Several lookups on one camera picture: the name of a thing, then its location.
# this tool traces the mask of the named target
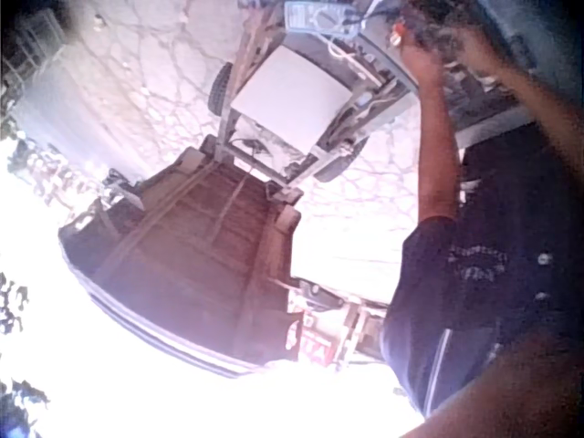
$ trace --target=skin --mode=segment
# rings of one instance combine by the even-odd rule
[[[567,168],[584,186],[584,118],[579,109],[500,57],[477,29],[459,29],[460,60],[495,76],[530,110]],[[439,58],[404,38],[402,60],[420,86],[419,221],[455,218],[460,166],[443,94]],[[501,354],[407,438],[576,436],[581,424],[584,348],[546,331]]]

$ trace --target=cracked concrete floor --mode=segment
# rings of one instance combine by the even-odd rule
[[[90,0],[72,2],[71,12],[77,31],[62,66],[123,148],[154,172],[217,132],[205,102],[239,44],[236,1]],[[391,299],[415,225],[418,127],[411,108],[374,133],[337,180],[304,183],[294,275]]]

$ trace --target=hand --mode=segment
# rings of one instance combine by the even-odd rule
[[[401,39],[401,60],[420,87],[442,86],[443,64],[440,55],[420,47],[411,32],[404,34]]]
[[[458,60],[472,70],[489,76],[506,66],[506,60],[493,48],[486,35],[480,29],[461,28],[456,30],[461,43]]]

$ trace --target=white panel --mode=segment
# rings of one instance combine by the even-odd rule
[[[245,84],[232,108],[307,154],[350,96],[328,73],[280,46]]]

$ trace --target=man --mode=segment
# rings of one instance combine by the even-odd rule
[[[578,421],[584,429],[584,118],[479,30],[458,33],[460,60],[497,77],[545,135],[534,125],[490,141],[506,158],[459,206],[465,175],[443,66],[405,36],[422,118],[419,224],[403,244],[381,349],[429,417],[408,436],[565,436]]]

